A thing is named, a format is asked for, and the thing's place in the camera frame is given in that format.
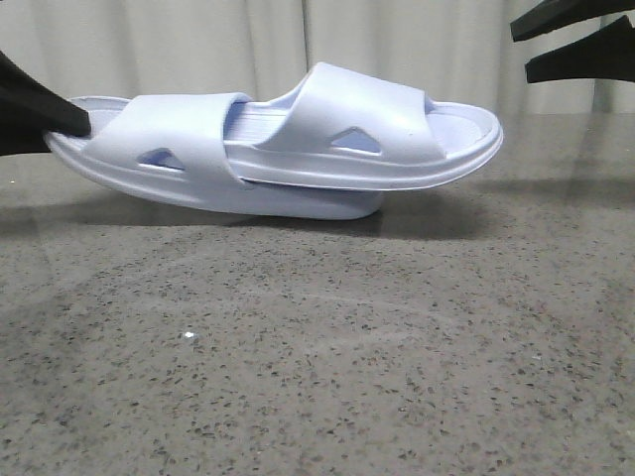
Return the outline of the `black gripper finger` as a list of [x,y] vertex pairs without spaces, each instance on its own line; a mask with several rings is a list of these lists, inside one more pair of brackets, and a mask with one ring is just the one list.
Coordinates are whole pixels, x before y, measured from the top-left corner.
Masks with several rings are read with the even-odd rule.
[[634,0],[547,0],[510,24],[514,41],[527,41],[574,23],[630,11]]
[[47,132],[88,136],[89,115],[1,53],[1,156],[48,153]]
[[624,15],[597,32],[525,64],[528,83],[565,79],[634,81],[634,27]]

